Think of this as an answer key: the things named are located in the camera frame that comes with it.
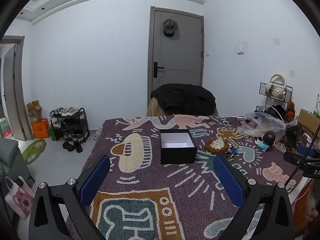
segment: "handbag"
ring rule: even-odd
[[[281,77],[284,80],[283,88],[276,86],[272,83],[272,80],[275,77]],[[266,94],[269,96],[275,97],[279,100],[283,100],[286,95],[286,87],[287,87],[287,82],[285,78],[281,74],[276,73],[270,78],[269,83],[266,85]]]
[[[19,176],[18,178],[23,183],[22,187],[16,184],[8,176],[5,177],[4,180],[9,190],[9,192],[5,196],[5,201],[23,220],[26,220],[31,210],[35,193],[29,188],[29,186],[21,176]],[[12,183],[11,187],[8,186],[8,180]]]

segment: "black door handle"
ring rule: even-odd
[[[158,62],[153,63],[153,77],[158,77],[158,68],[164,69],[164,67],[158,67]]]

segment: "person's hand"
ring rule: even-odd
[[[315,208],[311,209],[310,212],[306,213],[306,219],[309,222],[312,222],[317,216],[319,215],[318,210],[316,210]]]

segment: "silver bolt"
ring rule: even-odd
[[[73,185],[76,183],[76,179],[68,179],[68,184]]]
[[[40,184],[39,184],[39,188],[44,188],[45,187],[45,182],[41,182]]]
[[[256,181],[254,179],[248,179],[248,183],[250,185],[256,185]]]
[[[279,183],[278,183],[278,186],[279,186],[280,188],[284,188],[284,184],[283,184],[282,182],[279,182]]]

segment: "black jacket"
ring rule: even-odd
[[[180,110],[179,114],[212,115],[216,108],[211,92],[201,86],[165,84],[151,92],[151,98],[158,100],[165,112],[170,108]]]

